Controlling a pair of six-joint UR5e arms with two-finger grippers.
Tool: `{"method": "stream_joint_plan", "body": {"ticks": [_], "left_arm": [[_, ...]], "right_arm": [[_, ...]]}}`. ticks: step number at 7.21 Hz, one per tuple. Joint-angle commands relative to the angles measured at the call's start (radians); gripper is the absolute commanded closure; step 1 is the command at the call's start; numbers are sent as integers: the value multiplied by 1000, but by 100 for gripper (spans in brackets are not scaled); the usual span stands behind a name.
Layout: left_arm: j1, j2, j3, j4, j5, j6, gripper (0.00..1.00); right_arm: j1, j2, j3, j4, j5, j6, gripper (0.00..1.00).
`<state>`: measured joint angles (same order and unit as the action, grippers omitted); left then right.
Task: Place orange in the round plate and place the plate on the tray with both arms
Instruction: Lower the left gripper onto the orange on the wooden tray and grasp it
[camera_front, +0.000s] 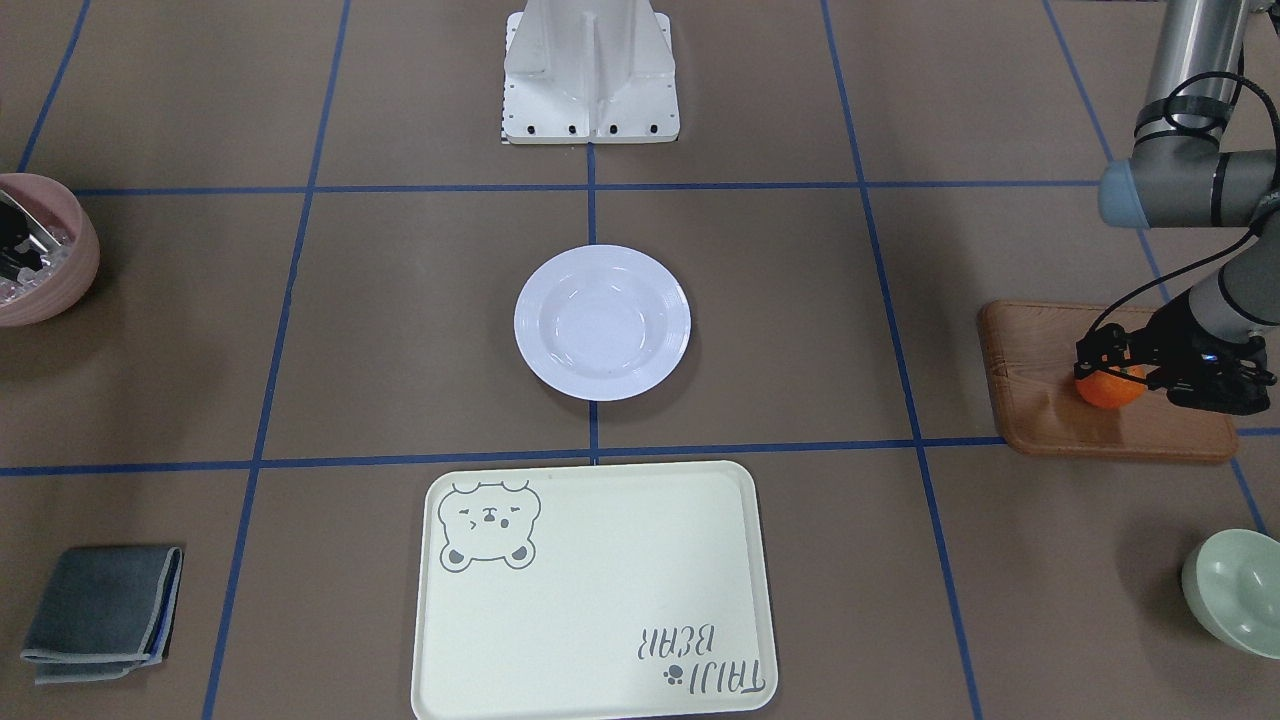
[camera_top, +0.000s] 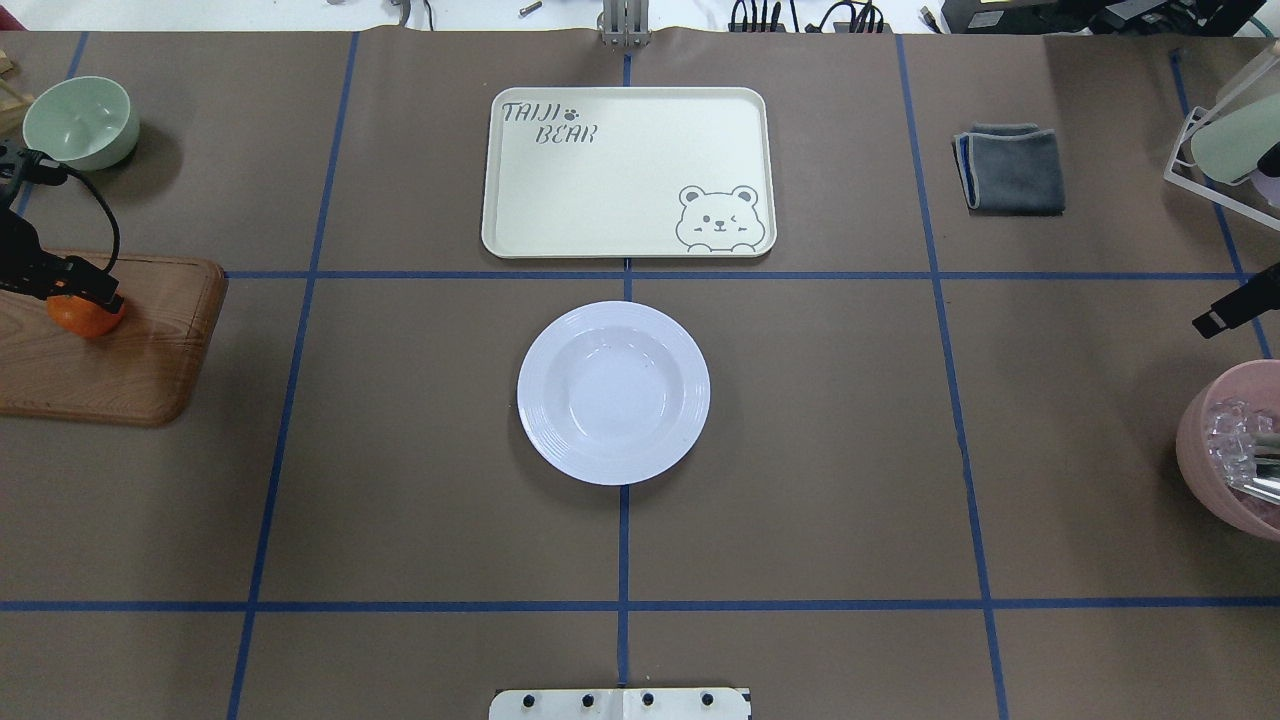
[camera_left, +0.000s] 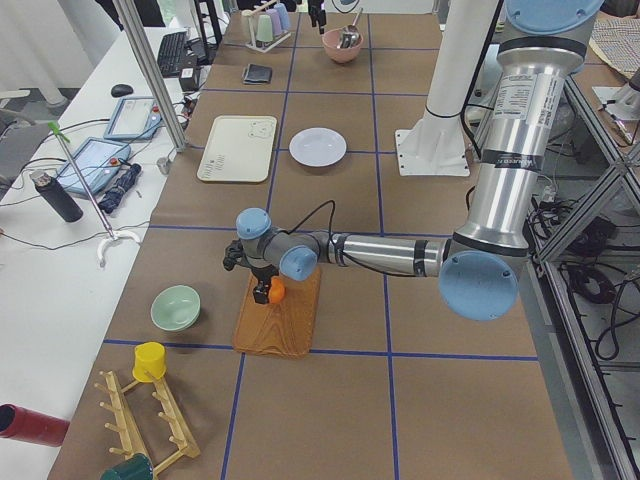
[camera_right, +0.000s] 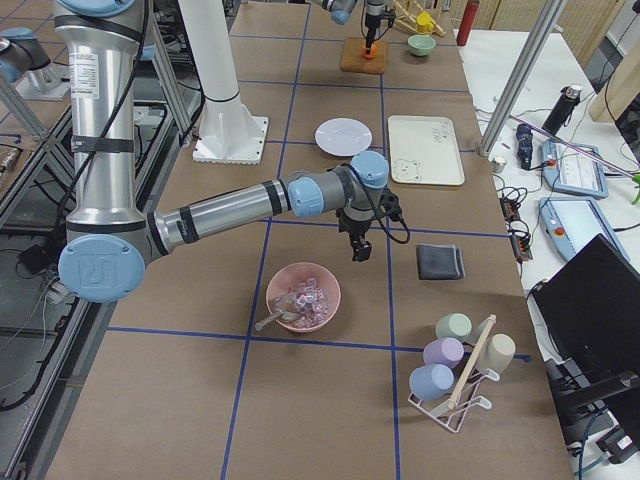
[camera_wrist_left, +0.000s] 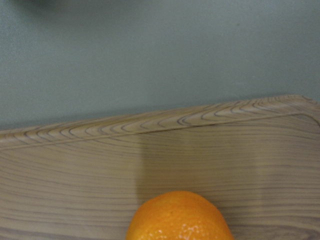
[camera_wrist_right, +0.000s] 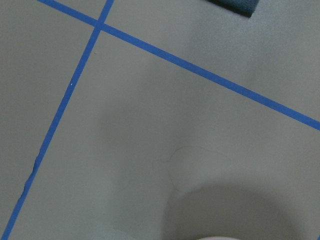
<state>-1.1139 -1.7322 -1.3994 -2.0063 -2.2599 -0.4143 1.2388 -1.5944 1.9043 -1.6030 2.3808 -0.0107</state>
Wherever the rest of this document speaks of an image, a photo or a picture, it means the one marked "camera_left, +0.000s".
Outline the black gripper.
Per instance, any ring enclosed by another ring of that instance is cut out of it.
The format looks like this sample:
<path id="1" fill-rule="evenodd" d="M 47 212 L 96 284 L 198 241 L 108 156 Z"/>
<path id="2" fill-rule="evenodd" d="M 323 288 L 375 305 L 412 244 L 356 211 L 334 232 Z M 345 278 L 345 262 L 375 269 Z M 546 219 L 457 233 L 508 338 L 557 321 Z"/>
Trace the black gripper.
<path id="1" fill-rule="evenodd" d="M 270 303 L 269 294 L 272 285 L 272 276 L 277 275 L 277 268 L 271 264 L 254 265 L 245 254 L 240 240 L 232 240 L 225 248 L 222 261 L 226 271 L 232 271 L 236 266 L 249 269 L 256 278 L 256 286 L 253 288 L 254 301 L 257 304 Z"/>

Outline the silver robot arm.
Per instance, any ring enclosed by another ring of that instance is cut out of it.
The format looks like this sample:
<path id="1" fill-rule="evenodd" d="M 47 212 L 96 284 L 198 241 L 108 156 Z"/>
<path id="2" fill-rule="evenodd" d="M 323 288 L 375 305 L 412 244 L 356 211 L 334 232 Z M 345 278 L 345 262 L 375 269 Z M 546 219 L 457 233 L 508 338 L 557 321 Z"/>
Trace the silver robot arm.
<path id="1" fill-rule="evenodd" d="M 457 314 L 490 321 L 518 295 L 527 258 L 523 227 L 566 79 L 584 62 L 597 1 L 455 1 L 436 62 L 425 113 L 401 133 L 397 156 L 405 175 L 449 174 L 464 162 L 461 114 L 484 40 L 506 16 L 497 60 L 502 74 L 482 145 L 465 223 L 444 241 L 275 227 L 266 211 L 248 208 L 225 250 L 226 270 L 245 267 L 257 279 L 255 300 L 268 302 L 271 280 L 307 279 L 321 262 L 358 265 L 390 276 L 434 277 Z"/>

